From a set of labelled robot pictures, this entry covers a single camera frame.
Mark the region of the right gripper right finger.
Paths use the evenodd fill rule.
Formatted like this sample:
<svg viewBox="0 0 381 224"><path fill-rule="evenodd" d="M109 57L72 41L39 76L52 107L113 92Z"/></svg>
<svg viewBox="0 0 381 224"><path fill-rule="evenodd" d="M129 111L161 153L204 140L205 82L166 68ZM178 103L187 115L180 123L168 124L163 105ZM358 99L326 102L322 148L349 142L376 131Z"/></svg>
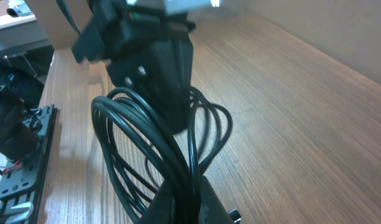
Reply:
<svg viewBox="0 0 381 224"><path fill-rule="evenodd" d="M234 224L205 176L200 179L199 224Z"/></svg>

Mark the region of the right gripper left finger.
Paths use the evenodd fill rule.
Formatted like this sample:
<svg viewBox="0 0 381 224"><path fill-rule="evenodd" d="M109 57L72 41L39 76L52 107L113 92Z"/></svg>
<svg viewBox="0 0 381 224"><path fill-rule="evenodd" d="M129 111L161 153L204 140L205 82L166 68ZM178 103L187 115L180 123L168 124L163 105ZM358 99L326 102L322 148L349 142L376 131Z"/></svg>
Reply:
<svg viewBox="0 0 381 224"><path fill-rule="evenodd" d="M164 180L147 211L137 224L174 224L176 221L176 201L172 186Z"/></svg>

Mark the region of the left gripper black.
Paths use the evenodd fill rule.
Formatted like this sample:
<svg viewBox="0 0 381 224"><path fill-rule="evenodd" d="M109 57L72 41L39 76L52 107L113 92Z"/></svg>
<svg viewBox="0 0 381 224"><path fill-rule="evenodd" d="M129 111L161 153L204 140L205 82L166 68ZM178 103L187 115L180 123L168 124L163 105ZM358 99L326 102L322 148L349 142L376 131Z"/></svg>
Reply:
<svg viewBox="0 0 381 224"><path fill-rule="evenodd" d="M169 15L164 8L150 4L127 1L87 4L93 16L71 48L75 60L80 63L85 59L124 57L106 67L112 83L143 97L172 134L186 129L190 117L193 44L185 38L196 24L187 19L185 12Z"/></svg>

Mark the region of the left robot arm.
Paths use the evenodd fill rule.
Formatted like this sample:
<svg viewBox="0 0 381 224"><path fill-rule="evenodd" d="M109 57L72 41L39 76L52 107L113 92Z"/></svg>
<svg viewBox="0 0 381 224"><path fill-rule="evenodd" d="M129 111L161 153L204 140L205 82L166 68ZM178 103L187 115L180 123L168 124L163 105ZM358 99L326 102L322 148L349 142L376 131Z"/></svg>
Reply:
<svg viewBox="0 0 381 224"><path fill-rule="evenodd" d="M56 1L79 31L65 1ZM87 1L93 13L71 48L78 63L110 60L113 84L139 94L172 134L188 126L193 45L196 28L187 12L210 1ZM8 86L0 85L0 152L10 160L30 156L39 137L25 127L25 106Z"/></svg>

